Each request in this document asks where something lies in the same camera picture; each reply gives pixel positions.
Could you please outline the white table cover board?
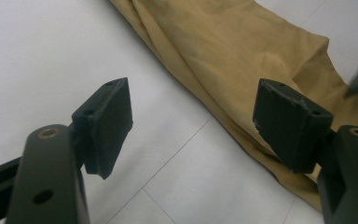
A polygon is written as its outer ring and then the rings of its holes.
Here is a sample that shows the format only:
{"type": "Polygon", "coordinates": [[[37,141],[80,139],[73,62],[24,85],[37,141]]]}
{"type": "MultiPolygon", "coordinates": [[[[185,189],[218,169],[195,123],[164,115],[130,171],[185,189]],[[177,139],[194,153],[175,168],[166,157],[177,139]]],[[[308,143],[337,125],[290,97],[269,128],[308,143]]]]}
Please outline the white table cover board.
{"type": "Polygon", "coordinates": [[[134,124],[112,175],[85,178],[93,224],[324,224],[163,67],[110,0],[0,0],[0,164],[119,77],[130,82],[134,124]]]}

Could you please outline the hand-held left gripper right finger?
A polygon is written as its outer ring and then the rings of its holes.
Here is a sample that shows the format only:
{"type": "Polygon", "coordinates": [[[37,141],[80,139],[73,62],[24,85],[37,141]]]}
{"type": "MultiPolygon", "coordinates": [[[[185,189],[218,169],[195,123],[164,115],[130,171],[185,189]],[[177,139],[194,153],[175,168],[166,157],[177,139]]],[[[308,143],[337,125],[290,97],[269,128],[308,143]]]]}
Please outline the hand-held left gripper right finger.
{"type": "Polygon", "coordinates": [[[281,82],[260,79],[253,122],[282,163],[317,177],[325,224],[358,224],[358,126],[331,129],[333,115],[281,82]]]}

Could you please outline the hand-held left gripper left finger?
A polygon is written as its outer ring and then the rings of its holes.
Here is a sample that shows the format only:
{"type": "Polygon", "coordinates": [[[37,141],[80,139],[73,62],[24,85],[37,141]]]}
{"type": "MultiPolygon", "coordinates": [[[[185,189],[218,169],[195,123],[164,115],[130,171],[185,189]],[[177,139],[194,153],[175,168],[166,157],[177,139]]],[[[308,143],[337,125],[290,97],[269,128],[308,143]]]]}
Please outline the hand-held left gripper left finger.
{"type": "Polygon", "coordinates": [[[128,80],[101,86],[72,115],[68,126],[53,124],[26,141],[6,224],[90,224],[81,170],[111,175],[131,130],[128,80]]]}

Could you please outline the tan children's pants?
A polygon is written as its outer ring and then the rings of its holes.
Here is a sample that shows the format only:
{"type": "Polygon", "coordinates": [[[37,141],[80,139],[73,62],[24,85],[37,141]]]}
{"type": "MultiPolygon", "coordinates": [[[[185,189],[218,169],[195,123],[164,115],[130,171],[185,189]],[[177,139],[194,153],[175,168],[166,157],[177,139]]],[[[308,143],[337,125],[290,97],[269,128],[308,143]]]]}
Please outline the tan children's pants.
{"type": "Polygon", "coordinates": [[[255,0],[110,0],[169,72],[200,99],[242,148],[316,209],[316,175],[295,175],[253,124],[261,78],[288,84],[333,113],[332,127],[358,126],[358,96],[312,34],[255,0]]]}

